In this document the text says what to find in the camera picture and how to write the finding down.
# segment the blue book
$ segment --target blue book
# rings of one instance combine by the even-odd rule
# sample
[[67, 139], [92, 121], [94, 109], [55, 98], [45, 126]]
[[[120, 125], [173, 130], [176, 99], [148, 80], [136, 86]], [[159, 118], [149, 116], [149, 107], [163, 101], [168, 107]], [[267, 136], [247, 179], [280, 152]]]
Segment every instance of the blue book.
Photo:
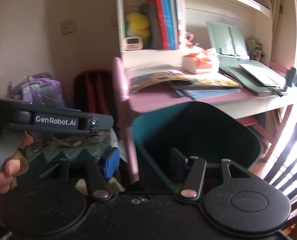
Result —
[[161, 4], [162, 4], [163, 15], [164, 15], [165, 32], [166, 32], [166, 39], [167, 39], [167, 49], [170, 49], [170, 36], [169, 36], [169, 32], [168, 32], [168, 27], [167, 27], [166, 6], [164, 3], [164, 0], [161, 0]]
[[172, 49], [171, 33], [170, 33], [170, 20], [168, 18], [168, 11], [167, 11], [166, 0], [161, 0], [161, 1], [162, 1], [163, 14], [164, 14], [164, 20], [165, 20], [165, 28], [166, 28], [166, 36], [167, 36], [168, 49]]
[[175, 37], [174, 37], [174, 28], [173, 28], [173, 20], [172, 20], [172, 12], [170, 8], [170, 0], [165, 0], [167, 18], [169, 22], [169, 32], [170, 32], [170, 49], [176, 49], [175, 46]]

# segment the alarm clock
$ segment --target alarm clock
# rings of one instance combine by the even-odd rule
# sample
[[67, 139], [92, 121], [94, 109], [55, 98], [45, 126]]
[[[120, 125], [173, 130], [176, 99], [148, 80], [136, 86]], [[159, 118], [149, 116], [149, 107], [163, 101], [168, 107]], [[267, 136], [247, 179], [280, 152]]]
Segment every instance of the alarm clock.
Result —
[[138, 50], [143, 48], [141, 37], [127, 37], [124, 39], [124, 50]]

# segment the green plush toy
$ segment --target green plush toy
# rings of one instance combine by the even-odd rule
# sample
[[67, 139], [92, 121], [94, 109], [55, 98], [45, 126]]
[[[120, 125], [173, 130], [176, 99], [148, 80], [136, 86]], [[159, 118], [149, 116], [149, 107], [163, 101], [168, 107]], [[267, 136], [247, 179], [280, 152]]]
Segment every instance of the green plush toy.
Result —
[[125, 19], [125, 36], [141, 37], [143, 47], [147, 47], [150, 37], [148, 17], [138, 12], [129, 13]]

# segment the open book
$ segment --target open book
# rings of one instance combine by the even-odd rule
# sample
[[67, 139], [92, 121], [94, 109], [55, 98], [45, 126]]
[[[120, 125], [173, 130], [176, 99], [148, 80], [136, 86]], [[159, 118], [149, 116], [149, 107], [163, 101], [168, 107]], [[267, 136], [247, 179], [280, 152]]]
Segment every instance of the open book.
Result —
[[171, 67], [173, 66], [165, 64], [128, 70], [130, 92], [135, 93], [145, 87], [165, 81], [170, 81], [171, 87], [177, 90], [242, 87], [241, 84], [220, 73], [186, 75], [182, 71]]

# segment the trash can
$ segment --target trash can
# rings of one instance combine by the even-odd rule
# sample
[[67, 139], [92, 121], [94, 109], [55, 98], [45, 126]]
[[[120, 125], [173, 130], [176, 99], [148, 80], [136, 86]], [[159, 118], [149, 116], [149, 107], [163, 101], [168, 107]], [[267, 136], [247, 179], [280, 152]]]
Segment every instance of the trash can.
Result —
[[263, 153], [263, 144], [253, 131], [203, 102], [142, 114], [133, 121], [132, 129], [138, 159], [145, 160], [171, 190], [178, 190], [166, 176], [173, 147], [186, 157], [202, 157], [207, 163], [228, 158], [248, 169]]

